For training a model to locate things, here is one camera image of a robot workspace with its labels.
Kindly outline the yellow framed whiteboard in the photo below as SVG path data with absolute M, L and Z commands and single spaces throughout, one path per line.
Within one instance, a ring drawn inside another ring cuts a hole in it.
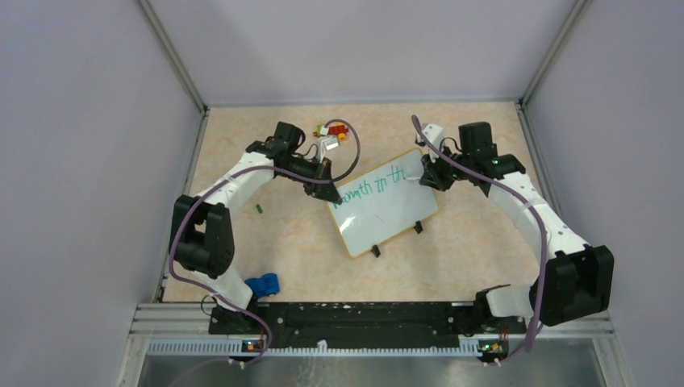
M 412 148 L 338 187 L 343 203 L 327 205 L 349 256 L 371 252 L 438 212 L 433 189 L 404 181 L 423 174 L 421 158 Z

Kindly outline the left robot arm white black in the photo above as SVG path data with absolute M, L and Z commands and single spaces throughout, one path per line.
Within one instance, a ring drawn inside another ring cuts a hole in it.
M 254 292 L 232 267 L 233 213 L 276 177 L 302 184 L 305 194 L 315 199 L 343 201 L 332 176 L 332 161 L 299 152 L 305 138 L 302 129 L 279 122 L 271 136 L 249 144 L 236 165 L 213 185 L 196 196 L 183 194 L 173 204 L 169 274 L 206 290 L 229 310 L 228 323 L 239 333 L 253 331 L 259 313 L 249 305 Z

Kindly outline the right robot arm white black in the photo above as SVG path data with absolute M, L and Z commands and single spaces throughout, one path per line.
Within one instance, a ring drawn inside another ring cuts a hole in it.
M 593 246 L 573 231 L 541 196 L 523 164 L 499 154 L 488 122 L 459 126 L 456 149 L 442 127 L 421 123 L 415 142 L 427 148 L 419 183 L 444 192 L 468 181 L 511 220 L 535 254 L 539 274 L 530 285 L 499 285 L 476 295 L 475 326 L 494 332 L 508 317 L 529 318 L 553 327 L 607 310 L 615 258 L 604 245 Z

